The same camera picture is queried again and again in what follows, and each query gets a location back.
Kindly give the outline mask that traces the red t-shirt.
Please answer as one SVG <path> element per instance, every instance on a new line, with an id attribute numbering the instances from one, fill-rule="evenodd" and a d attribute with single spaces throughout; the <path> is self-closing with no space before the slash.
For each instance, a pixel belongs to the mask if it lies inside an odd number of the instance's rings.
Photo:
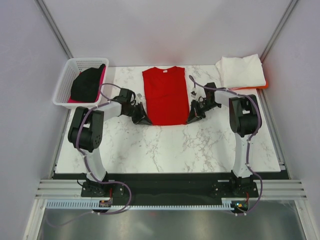
<path id="1" fill-rule="evenodd" d="M 146 111 L 153 125 L 185 125 L 189 116 L 189 99 L 185 68 L 157 67 L 142 72 Z"/>

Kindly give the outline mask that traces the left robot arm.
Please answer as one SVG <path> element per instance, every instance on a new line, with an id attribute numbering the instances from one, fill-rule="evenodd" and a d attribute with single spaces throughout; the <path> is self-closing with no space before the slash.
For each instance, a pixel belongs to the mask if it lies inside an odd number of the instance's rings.
<path id="1" fill-rule="evenodd" d="M 152 125 L 143 104 L 127 88 L 121 88 L 119 95 L 108 98 L 106 103 L 90 109 L 83 106 L 75 109 L 67 138 L 84 161 L 86 178 L 82 184 L 82 197 L 112 195 L 114 184 L 109 181 L 99 147 L 103 139 L 104 122 L 119 116 L 131 118 L 135 125 Z"/>

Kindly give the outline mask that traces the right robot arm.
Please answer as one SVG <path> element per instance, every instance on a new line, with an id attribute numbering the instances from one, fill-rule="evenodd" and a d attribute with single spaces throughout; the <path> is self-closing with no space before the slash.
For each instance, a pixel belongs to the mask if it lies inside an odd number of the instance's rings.
<path id="1" fill-rule="evenodd" d="M 229 125 L 235 134 L 235 160 L 230 172 L 228 183 L 222 184 L 222 192 L 231 197 L 258 197 L 257 184 L 250 167 L 253 137 L 262 126 L 262 117 L 257 98 L 254 94 L 244 95 L 227 88 L 217 88 L 210 82 L 203 86 L 205 97 L 196 97 L 193 90 L 191 95 L 190 112 L 187 124 L 198 122 L 206 117 L 206 112 L 226 106 L 229 111 Z"/>

